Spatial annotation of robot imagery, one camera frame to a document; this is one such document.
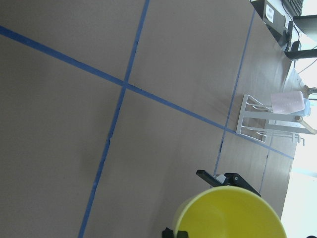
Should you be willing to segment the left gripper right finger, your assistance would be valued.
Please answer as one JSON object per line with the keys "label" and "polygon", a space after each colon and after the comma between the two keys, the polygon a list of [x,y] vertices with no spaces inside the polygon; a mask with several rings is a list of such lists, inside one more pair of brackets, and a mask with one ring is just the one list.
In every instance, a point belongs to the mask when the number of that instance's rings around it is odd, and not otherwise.
{"label": "left gripper right finger", "polygon": [[261,195],[238,173],[225,173],[213,176],[206,170],[197,170],[196,175],[208,183],[211,187],[236,186],[246,189],[261,197]]}

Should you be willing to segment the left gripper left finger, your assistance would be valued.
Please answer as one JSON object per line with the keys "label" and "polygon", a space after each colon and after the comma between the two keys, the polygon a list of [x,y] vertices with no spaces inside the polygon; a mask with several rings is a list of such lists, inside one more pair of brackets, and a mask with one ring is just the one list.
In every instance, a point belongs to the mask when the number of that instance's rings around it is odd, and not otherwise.
{"label": "left gripper left finger", "polygon": [[188,232],[187,231],[174,231],[168,227],[166,227],[161,232],[162,238],[188,238]]}

